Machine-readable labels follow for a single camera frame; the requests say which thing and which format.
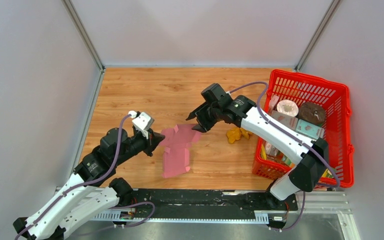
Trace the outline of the pink paper box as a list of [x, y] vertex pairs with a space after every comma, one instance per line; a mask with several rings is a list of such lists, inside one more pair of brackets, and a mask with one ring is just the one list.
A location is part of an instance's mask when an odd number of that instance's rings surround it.
[[201, 133], [193, 130], [194, 124], [177, 124], [163, 129], [165, 136], [159, 144], [164, 147], [162, 177], [172, 178], [187, 173], [190, 167], [190, 148], [200, 140]]

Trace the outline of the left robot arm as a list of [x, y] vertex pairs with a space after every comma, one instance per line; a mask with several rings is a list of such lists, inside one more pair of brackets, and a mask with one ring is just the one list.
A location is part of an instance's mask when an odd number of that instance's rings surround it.
[[85, 203], [80, 201], [116, 173], [117, 166], [153, 151], [165, 139], [152, 129], [134, 129], [133, 136], [123, 128], [112, 128], [91, 153], [75, 167], [64, 186], [36, 213], [13, 222], [15, 239], [65, 240], [89, 219], [111, 207], [129, 207], [133, 189], [122, 177], [114, 178], [108, 187]]

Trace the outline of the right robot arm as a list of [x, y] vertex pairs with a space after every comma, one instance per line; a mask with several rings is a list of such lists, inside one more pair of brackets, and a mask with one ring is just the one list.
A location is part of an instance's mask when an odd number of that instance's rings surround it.
[[216, 123], [243, 128], [266, 140], [289, 158], [294, 167], [268, 188], [266, 205], [279, 209], [286, 198], [299, 191], [312, 192], [329, 167], [328, 143], [314, 140], [281, 124], [261, 109], [260, 104], [239, 95], [232, 98], [220, 84], [213, 83], [201, 92], [204, 102], [192, 110], [187, 120], [196, 119], [193, 130], [206, 133]]

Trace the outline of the pink grey snack box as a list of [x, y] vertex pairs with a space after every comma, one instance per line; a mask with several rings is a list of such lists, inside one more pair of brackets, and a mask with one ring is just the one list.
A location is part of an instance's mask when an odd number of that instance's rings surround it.
[[270, 115], [273, 119], [288, 127], [292, 131], [296, 131], [299, 119], [276, 110], [273, 110]]

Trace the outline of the teal snack box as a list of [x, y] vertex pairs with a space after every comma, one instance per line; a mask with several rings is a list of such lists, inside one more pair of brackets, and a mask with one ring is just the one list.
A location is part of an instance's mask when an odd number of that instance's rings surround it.
[[302, 119], [298, 120], [295, 131], [313, 140], [323, 138], [325, 134], [325, 130], [323, 128]]

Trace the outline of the yellow fried food toy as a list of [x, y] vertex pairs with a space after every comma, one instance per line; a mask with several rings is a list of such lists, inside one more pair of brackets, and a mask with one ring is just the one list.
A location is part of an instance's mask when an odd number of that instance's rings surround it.
[[242, 127], [234, 127], [226, 132], [226, 137], [229, 144], [233, 144], [239, 141], [241, 138], [249, 140], [252, 135], [252, 132], [245, 130]]

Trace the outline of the pink white roll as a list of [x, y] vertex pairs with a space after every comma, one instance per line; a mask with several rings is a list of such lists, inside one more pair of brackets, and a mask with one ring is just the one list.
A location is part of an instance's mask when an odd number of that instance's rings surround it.
[[279, 101], [276, 104], [276, 110], [279, 113], [288, 115], [290, 117], [296, 117], [299, 113], [298, 105], [294, 101], [288, 99]]

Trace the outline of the brown chocolate donut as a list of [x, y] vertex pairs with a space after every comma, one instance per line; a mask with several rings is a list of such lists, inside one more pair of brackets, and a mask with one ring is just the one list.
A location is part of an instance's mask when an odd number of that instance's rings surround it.
[[327, 120], [323, 107], [313, 102], [305, 102], [298, 108], [297, 118], [313, 125], [321, 126]]

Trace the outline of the red plastic basket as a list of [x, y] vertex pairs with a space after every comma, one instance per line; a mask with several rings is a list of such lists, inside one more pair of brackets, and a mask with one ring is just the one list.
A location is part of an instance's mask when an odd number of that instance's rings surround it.
[[275, 69], [271, 72], [266, 101], [263, 110], [269, 110], [273, 96], [280, 100], [291, 100], [298, 106], [312, 102], [326, 112], [323, 139], [328, 143], [329, 165], [335, 169], [341, 188], [354, 185], [354, 146], [350, 138], [349, 88], [342, 83], [325, 80], [321, 77]]

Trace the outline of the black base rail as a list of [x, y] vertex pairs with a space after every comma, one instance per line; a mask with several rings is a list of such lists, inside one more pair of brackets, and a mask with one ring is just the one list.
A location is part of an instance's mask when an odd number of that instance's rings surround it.
[[290, 225], [295, 215], [338, 215], [352, 210], [340, 191], [297, 193], [270, 207], [258, 190], [136, 188], [124, 203], [111, 203], [108, 191], [98, 188], [87, 194], [62, 220], [77, 228], [87, 221], [162, 223], [257, 224], [278, 229]]

